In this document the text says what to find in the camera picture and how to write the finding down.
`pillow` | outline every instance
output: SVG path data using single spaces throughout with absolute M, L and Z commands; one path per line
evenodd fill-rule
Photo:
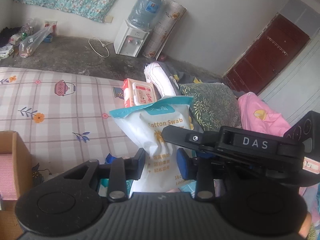
M 180 91 L 184 96 L 193 96 L 190 110 L 204 131 L 241 125 L 236 97 L 225 84 L 180 84 Z

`concrete floor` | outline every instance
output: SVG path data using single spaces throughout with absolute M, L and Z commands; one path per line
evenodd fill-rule
M 101 55 L 108 55 L 99 41 L 90 43 Z M 145 81 L 143 74 L 146 63 L 154 61 L 145 57 L 128 57 L 115 54 L 112 44 L 107 46 L 110 52 L 108 58 L 97 55 L 88 43 L 87 38 L 54 37 L 51 43 L 42 42 L 30 57 L 19 55 L 0 61 L 0 67 L 17 67 L 41 69 L 56 72 L 82 74 L 88 76 L 124 80 L 132 78 Z M 219 76 L 186 62 L 168 59 L 168 62 L 178 71 L 185 71 L 199 78 L 217 78 Z

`clear plastic bag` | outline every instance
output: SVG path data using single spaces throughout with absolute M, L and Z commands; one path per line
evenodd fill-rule
M 19 54 L 21 57 L 31 56 L 40 43 L 53 32 L 52 26 L 44 27 L 35 34 L 28 36 L 19 45 Z

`cardboard box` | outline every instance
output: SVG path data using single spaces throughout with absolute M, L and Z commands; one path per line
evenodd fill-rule
M 12 165 L 12 178 L 3 174 L 8 170 L 8 167 L 3 162 L 1 163 L 1 159 L 8 160 L 8 157 Z M 11 183 L 14 187 L 12 190 L 15 191 L 15 197 L 14 199 L 6 198 L 5 193 L 1 193 L 4 200 L 17 200 L 32 187 L 31 154 L 20 135 L 15 131 L 0 132 L 0 178 L 5 176 L 13 179 L 13 183 L 12 181 L 0 181 L 0 192 L 4 191 L 1 187 L 8 187 Z

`door frame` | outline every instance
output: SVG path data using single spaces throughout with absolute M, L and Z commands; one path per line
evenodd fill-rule
M 268 103 L 268 101 L 276 95 L 302 68 L 306 62 L 313 56 L 313 54 L 320 48 L 320 33 L 318 33 L 312 40 L 310 40 L 306 46 L 300 51 L 300 53 L 292 60 L 287 67 L 282 70 L 278 76 L 276 76 L 267 87 L 259 93 L 259 97 Z M 309 110 L 313 109 L 318 101 L 316 100 L 318 95 L 314 95 L 305 103 L 305 107 L 301 107 L 288 118 L 289 123 L 295 123 L 296 119 L 303 116 Z

